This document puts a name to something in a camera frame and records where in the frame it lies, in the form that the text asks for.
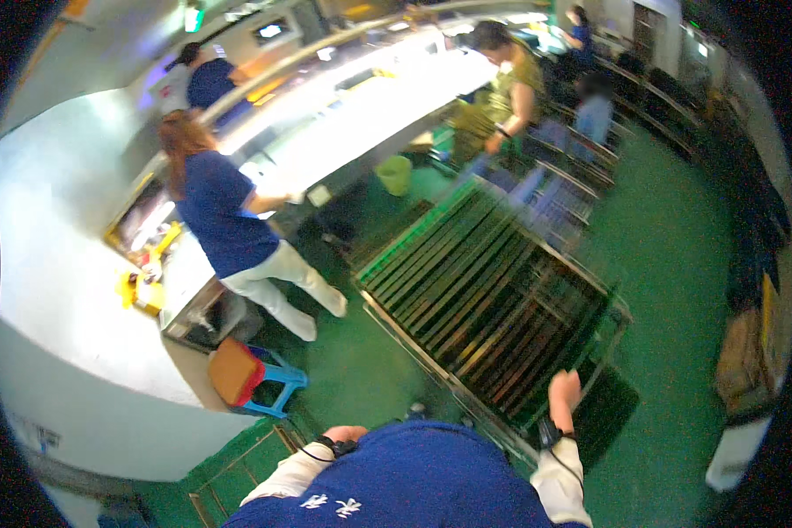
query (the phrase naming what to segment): wire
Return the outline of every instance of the wire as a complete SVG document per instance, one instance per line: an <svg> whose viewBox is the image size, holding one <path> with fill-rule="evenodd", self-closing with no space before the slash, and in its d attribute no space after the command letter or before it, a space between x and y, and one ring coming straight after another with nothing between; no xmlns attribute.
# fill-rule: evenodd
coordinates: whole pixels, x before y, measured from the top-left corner
<svg viewBox="0 0 792 528"><path fill-rule="evenodd" d="M318 457L318 456L314 456L314 455L312 455L311 453L308 453L308 452L305 450L305 448L300 448L299 450L300 450L301 452L305 453L306 455L310 456L312 459L319 460L319 461L321 461L321 462L327 462L327 463L329 463L329 464L331 464L332 462L334 462L334 460L321 459L321 458L320 458L320 457Z"/></svg>
<svg viewBox="0 0 792 528"><path fill-rule="evenodd" d="M581 477L579 477L579 476L578 476L578 473L576 473L575 471L573 471L573 470L572 470L572 469L571 469L569 466L567 466L566 464L564 464L564 463L562 462L562 460L560 460L559 458L557 458L557 455L555 455L555 454L554 454L554 451L553 451L552 449L549 449L548 451L549 451L549 453L551 454L551 456L553 456L553 457L554 457L554 459L555 459L555 460L557 460L557 462L558 462L558 463L559 463L561 466L563 466L563 468L564 468L564 469L566 469L567 471L569 471L570 473L572 473L572 476L573 476L573 477L575 477L575 479L576 479L576 480L578 480L578 483L581 485L581 500L583 500L583 480L581 480Z"/></svg>

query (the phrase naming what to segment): trash bin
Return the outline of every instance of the trash bin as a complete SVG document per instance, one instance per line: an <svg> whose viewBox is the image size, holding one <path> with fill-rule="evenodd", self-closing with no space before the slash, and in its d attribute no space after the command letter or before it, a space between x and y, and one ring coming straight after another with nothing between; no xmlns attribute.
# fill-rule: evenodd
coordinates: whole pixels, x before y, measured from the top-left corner
<svg viewBox="0 0 792 528"><path fill-rule="evenodd" d="M393 196L405 196L411 183L411 160L394 155L376 167L376 176Z"/></svg>

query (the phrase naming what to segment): yellow container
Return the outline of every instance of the yellow container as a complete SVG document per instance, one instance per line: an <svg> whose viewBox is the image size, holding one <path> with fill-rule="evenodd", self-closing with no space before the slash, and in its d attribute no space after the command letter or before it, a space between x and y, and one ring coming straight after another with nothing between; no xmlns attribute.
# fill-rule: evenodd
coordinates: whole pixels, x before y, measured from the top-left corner
<svg viewBox="0 0 792 528"><path fill-rule="evenodd" d="M408 194L411 183L411 160L401 155L394 155L376 167L376 176L393 196Z"/></svg>

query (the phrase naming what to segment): blue shirt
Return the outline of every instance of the blue shirt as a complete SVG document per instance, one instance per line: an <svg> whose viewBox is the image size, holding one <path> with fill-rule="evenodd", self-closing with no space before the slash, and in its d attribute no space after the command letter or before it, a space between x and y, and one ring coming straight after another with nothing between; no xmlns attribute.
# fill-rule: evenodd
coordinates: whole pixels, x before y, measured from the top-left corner
<svg viewBox="0 0 792 528"><path fill-rule="evenodd" d="M222 58L201 64L193 71L187 87L187 102L194 108L207 109L221 97L235 89L235 83L229 79L235 66ZM214 124L222 127L227 122L243 115L253 106L249 101L242 100L229 111L217 118Z"/></svg>
<svg viewBox="0 0 792 528"><path fill-rule="evenodd" d="M604 144L613 118L613 103L601 95L593 95L575 111L575 130L593 142ZM593 154L578 143L572 146L577 157L592 161Z"/></svg>
<svg viewBox="0 0 792 528"><path fill-rule="evenodd" d="M176 202L219 279L254 268L279 246L266 222L242 206L255 185L224 155L206 150L185 159L185 198Z"/></svg>
<svg viewBox="0 0 792 528"><path fill-rule="evenodd" d="M495 444L462 426L417 420L363 436L301 496L254 499L224 524L252 526L553 524L537 492L516 476Z"/></svg>
<svg viewBox="0 0 792 528"><path fill-rule="evenodd" d="M572 56L578 59L582 66L590 66L593 63L593 37L590 28L584 26L572 26L570 36L583 43L583 48L569 48Z"/></svg>

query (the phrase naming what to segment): bag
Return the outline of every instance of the bag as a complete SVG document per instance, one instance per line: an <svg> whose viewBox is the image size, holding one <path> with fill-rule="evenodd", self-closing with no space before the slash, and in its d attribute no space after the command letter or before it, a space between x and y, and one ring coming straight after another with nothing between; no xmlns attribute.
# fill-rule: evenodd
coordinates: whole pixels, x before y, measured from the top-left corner
<svg viewBox="0 0 792 528"><path fill-rule="evenodd" d="M754 407L774 395L774 378L763 357L762 328L763 320L756 308L728 321L716 368L716 392L731 416L745 410L745 398ZM763 396L755 389L761 389Z"/></svg>

